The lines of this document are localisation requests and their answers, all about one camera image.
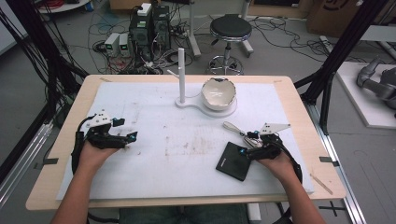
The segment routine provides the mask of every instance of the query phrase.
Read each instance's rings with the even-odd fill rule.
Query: stool
[[[217,18],[210,23],[210,34],[217,40],[227,41],[227,47],[224,50],[224,56],[216,56],[209,62],[209,68],[213,74],[227,71],[235,75],[244,75],[244,67],[235,57],[230,56],[231,42],[242,42],[247,40],[251,35],[251,25],[238,15],[225,15]]]

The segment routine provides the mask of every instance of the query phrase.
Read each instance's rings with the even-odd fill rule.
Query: black pad
[[[228,142],[216,169],[226,175],[244,181],[248,174],[250,160],[240,154],[241,149],[244,149],[244,147]]]
[[[226,15],[213,20],[210,29],[218,35],[244,37],[251,33],[251,25],[235,15]]]

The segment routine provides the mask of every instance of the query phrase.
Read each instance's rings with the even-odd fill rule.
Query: power supply
[[[157,6],[153,9],[152,19],[154,21],[155,41],[157,48],[170,49],[170,24],[169,6]]]
[[[138,61],[143,59],[151,62],[153,60],[151,45],[154,29],[151,11],[152,9],[148,11],[147,16],[134,15],[129,26],[134,55]]]
[[[117,57],[120,53],[120,34],[113,33],[106,40],[105,47],[109,57]]]
[[[131,57],[131,42],[128,34],[120,34],[120,52],[124,58]]]

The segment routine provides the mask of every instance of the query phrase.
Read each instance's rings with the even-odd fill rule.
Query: stool leg
[[[224,58],[223,58],[224,75],[227,75],[228,60],[230,59],[230,50],[231,50],[231,43],[227,42],[227,47],[225,47]]]

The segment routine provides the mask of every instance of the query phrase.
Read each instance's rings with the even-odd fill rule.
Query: white ceramic bowl
[[[201,95],[209,109],[226,110],[235,100],[235,85],[225,77],[212,77],[205,82]]]

